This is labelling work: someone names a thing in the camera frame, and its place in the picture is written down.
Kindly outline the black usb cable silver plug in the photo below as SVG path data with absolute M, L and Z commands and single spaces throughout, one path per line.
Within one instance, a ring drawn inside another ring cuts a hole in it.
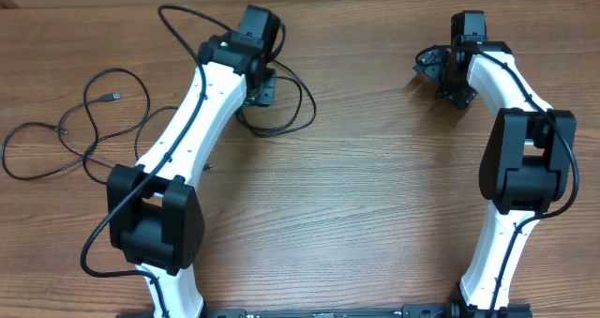
M 292 115 L 292 118 L 284 125 L 281 126 L 277 126 L 274 128 L 261 128 L 255 125 L 252 125 L 251 123 L 248 122 L 248 120 L 246 119 L 245 115 L 244 115 L 244 107 L 245 106 L 249 106 L 244 104 L 242 107 L 240 107 L 236 112 L 235 112 L 235 118 L 236 120 L 242 124 L 243 126 L 245 126 L 250 132 L 252 132 L 255 136 L 259 137 L 259 138 L 269 138 L 269 137 L 275 137 L 275 136 L 279 136 L 279 135 L 284 135 L 284 134 L 288 134 L 288 133 L 292 133 L 301 129 L 305 129 L 308 126 L 310 126 L 313 121 L 315 120 L 316 116 L 317 116 L 317 103 L 315 98 L 313 97 L 313 95 L 311 94 L 310 90 L 308 89 L 307 85 L 305 84 L 305 82 L 289 67 L 287 67 L 286 65 L 282 64 L 281 62 L 277 61 L 277 60 L 273 60 L 273 63 L 275 63 L 278 67 L 283 68 L 285 71 L 289 72 L 291 74 L 291 77 L 288 76 L 280 76 L 277 75 L 277 80 L 285 80 L 291 83 L 294 83 L 296 88 L 298 89 L 299 92 L 299 100 L 296 106 L 296 109 L 294 111 L 294 114 Z M 292 124 L 294 123 L 294 121 L 296 120 L 296 117 L 299 115 L 301 107 L 302 107 L 302 102 L 303 102 L 303 96 L 304 94 L 307 95 L 307 97 L 310 100 L 310 103 L 312 105 L 312 109 L 313 109 L 313 113 L 311 118 L 304 124 L 301 125 L 299 127 L 293 128 Z

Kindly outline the thin black cable silver tip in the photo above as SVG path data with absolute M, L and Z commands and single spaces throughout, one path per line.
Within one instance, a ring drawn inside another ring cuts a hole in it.
M 122 74 L 126 74 L 127 76 L 133 78 L 135 80 L 135 82 L 141 87 L 142 92 L 143 92 L 143 96 L 145 98 L 145 109 L 144 114 L 142 115 L 141 119 L 134 124 L 133 126 L 127 128 L 127 129 L 123 129 L 123 130 L 119 130 L 115 133 L 111 133 L 108 134 L 106 136 L 100 136 L 99 135 L 99 129 L 98 129 L 98 123 L 96 122 L 95 118 L 93 117 L 93 115 L 91 114 L 90 111 L 90 106 L 94 105 L 94 104 L 98 104 L 98 103 L 110 103 L 110 102 L 114 102 L 117 101 L 121 98 L 121 95 L 119 93 L 111 93 L 111 94 L 105 94 L 99 98 L 94 98 L 94 99 L 89 99 L 88 98 L 88 93 L 89 90 L 91 88 L 91 86 L 99 79 L 101 79 L 104 76 L 107 76 L 109 74 L 114 74 L 114 73 L 122 73 Z M 103 69 L 102 71 L 100 71 L 99 73 L 95 74 L 93 77 L 91 77 L 87 83 L 85 84 L 83 91 L 82 91 L 82 102 L 71 107 L 70 109 L 68 109 L 66 112 L 63 113 L 63 115 L 61 116 L 61 118 L 59 119 L 59 121 L 56 124 L 48 124 L 48 123 L 42 123 L 42 122 L 36 122 L 36 121 L 31 121 L 31 122 L 25 122 L 25 123 L 21 123 L 20 125 L 16 126 L 15 128 L 13 128 L 5 137 L 5 139 L 2 142 L 1 145 L 1 167 L 4 170 L 4 173 L 7 174 L 10 178 L 15 179 L 15 180 L 19 180 L 19 181 L 34 181 L 34 180 L 39 180 L 42 178 L 46 178 L 46 177 L 50 177 L 56 174 L 60 174 L 70 168 L 75 167 L 76 165 L 81 164 L 85 173 L 88 175 L 88 177 L 95 183 L 98 183 L 100 185 L 105 185 L 106 182 L 100 180 L 99 178 L 95 177 L 93 174 L 90 173 L 87 164 L 92 161 L 95 164 L 104 166 L 104 167 L 108 167 L 108 168 L 112 168 L 112 166 L 102 162 L 102 161 L 98 161 L 96 159 L 93 159 L 92 156 L 94 154 L 94 152 L 96 151 L 96 149 L 98 148 L 98 145 L 102 142 L 105 142 L 109 139 L 115 138 L 115 137 L 119 137 L 125 134 L 128 134 L 130 132 L 132 132 L 133 130 L 136 129 L 141 129 L 143 127 L 144 122 L 149 118 L 150 115 L 150 107 L 151 107 L 151 98 L 149 95 L 149 91 L 146 87 L 146 85 L 144 84 L 143 80 L 134 72 L 125 69 L 125 68 L 107 68 L 107 69 Z M 85 109 L 86 115 L 88 117 L 88 120 L 90 122 L 90 125 L 92 127 L 93 130 L 93 134 L 94 134 L 94 140 L 86 147 L 86 149 L 80 153 L 78 151 L 75 151 L 74 149 L 72 149 L 68 144 L 66 144 L 63 140 L 63 136 L 68 134 L 68 130 L 64 127 L 64 124 L 66 123 L 68 117 L 75 113 L 78 112 L 80 109 Z M 77 158 L 72 161 L 71 163 L 68 163 L 58 169 L 52 170 L 52 171 L 48 171 L 47 173 L 43 173 L 43 174 L 37 174 L 37 175 L 31 175 L 31 176 L 21 176 L 21 175 L 17 175 L 14 174 L 9 168 L 8 168 L 8 162 L 7 162 L 7 153 L 8 153 L 8 145 L 9 142 L 12 140 L 12 138 L 21 130 L 24 130 L 26 128 L 43 128 L 43 129 L 49 129 L 52 132 L 54 132 L 57 135 L 57 138 L 59 140 L 59 142 L 61 143 L 61 145 L 72 155 L 76 156 Z

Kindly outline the black usb cable white plug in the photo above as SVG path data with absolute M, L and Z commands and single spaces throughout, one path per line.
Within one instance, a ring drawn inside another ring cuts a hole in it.
M 115 100 L 119 100 L 121 98 L 119 93 L 111 93 L 111 94 L 106 94 L 101 96 L 100 98 L 96 98 L 93 100 L 89 101 L 89 104 L 94 104 L 94 103 L 104 103 L 104 102 L 112 102 Z M 70 151 L 72 154 L 75 154 L 77 156 L 82 156 L 81 153 L 78 153 L 77 151 L 74 151 L 72 148 L 70 148 L 64 141 L 62 136 L 68 134 L 68 131 L 63 127 L 63 124 L 66 122 L 67 118 L 75 113 L 77 110 L 81 109 L 84 107 L 84 103 L 80 103 L 78 105 L 75 105 L 73 107 L 71 107 L 70 109 L 68 109 L 59 119 L 58 125 L 55 127 L 55 131 L 58 133 L 58 138 L 59 141 L 61 142 L 61 144 L 63 145 L 64 148 L 66 148 L 68 151 Z M 133 149 L 134 149 L 134 155 L 135 158 L 138 159 L 140 157 L 139 155 L 139 151 L 138 151 L 138 141 L 140 138 L 140 135 L 143 131 L 143 128 L 145 126 L 145 124 L 151 120 L 154 116 L 156 116 L 157 114 L 164 112 L 164 111 L 169 111 L 169 110 L 173 110 L 176 111 L 177 107 L 175 106 L 163 106 L 160 107 L 156 110 L 154 110 L 153 112 L 151 112 L 149 115 L 147 115 L 141 122 L 141 124 L 139 126 L 137 126 L 135 129 L 137 130 L 135 138 L 134 138 L 134 145 L 133 145 Z

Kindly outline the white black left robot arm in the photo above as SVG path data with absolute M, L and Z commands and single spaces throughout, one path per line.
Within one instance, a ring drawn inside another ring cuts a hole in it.
M 271 10 L 249 5 L 237 29 L 213 35 L 198 50 L 184 42 L 195 63 L 186 96 L 135 165 L 115 165 L 108 176 L 108 214 L 85 241 L 80 265 L 95 278 L 142 276 L 152 317 L 203 315 L 193 271 L 205 230 L 196 189 L 229 119 L 265 91 L 282 28 Z M 88 252 L 104 229 L 134 269 L 96 271 L 88 265 Z

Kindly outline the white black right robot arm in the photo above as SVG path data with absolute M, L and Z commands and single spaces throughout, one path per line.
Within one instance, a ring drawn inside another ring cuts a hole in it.
M 577 198 L 576 118 L 533 91 L 502 42 L 434 45 L 416 55 L 413 68 L 436 84 L 465 68 L 459 88 L 478 94 L 495 117 L 478 175 L 486 217 L 472 261 L 441 314 L 529 317 L 530 305 L 510 303 L 510 284 L 534 227 Z

